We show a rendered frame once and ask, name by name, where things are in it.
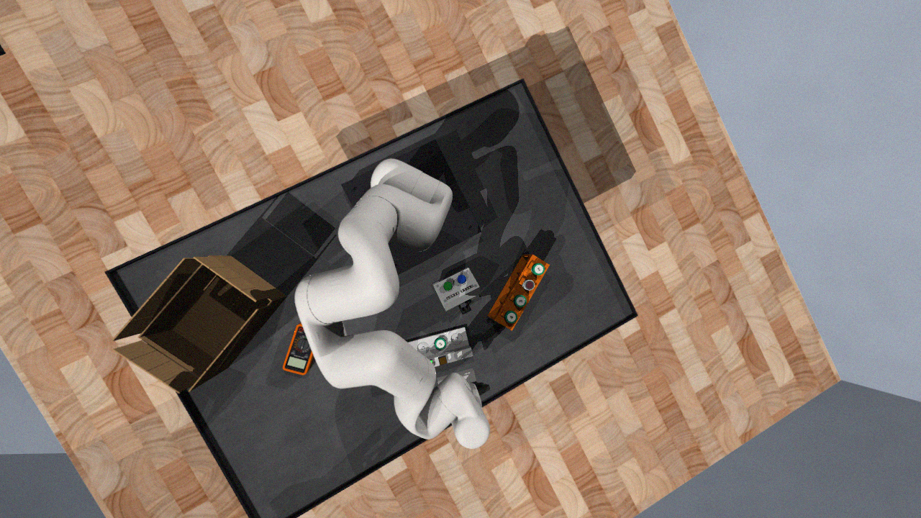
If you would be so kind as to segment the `orange pocket multimeter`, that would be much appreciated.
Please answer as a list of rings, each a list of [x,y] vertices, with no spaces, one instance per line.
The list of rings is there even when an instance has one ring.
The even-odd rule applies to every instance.
[[[300,322],[291,339],[289,351],[285,362],[283,362],[283,369],[289,371],[289,373],[305,375],[308,373],[310,366],[312,366],[313,357],[312,349]]]

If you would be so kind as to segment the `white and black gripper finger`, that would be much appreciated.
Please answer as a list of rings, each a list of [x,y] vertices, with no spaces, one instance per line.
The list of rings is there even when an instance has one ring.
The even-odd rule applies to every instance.
[[[477,383],[477,381],[473,381],[473,383],[475,384],[476,388],[477,388],[478,391],[479,391],[479,396],[481,396],[482,394],[486,393],[486,391],[489,391],[489,390],[490,390],[490,387],[488,386],[488,384]]]

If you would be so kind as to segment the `brown cardboard box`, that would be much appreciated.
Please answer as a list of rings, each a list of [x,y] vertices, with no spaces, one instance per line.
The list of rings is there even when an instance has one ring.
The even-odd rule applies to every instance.
[[[230,367],[285,298],[232,256],[183,257],[112,339],[142,340],[113,351],[177,393],[193,391]]]

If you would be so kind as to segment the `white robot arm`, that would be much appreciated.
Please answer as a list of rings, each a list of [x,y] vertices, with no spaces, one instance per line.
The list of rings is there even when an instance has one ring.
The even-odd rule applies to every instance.
[[[339,241],[354,263],[301,280],[295,305],[331,386],[378,386],[394,395],[396,415],[412,434],[433,439],[452,423],[458,443],[475,449],[488,440],[490,425],[473,395],[473,368],[437,378],[434,389],[433,362],[400,335],[388,330],[348,335],[343,326],[394,305],[400,280],[389,240],[410,250],[428,249],[451,203],[452,190],[442,181],[400,160],[383,160],[373,171],[371,189],[339,226]]]

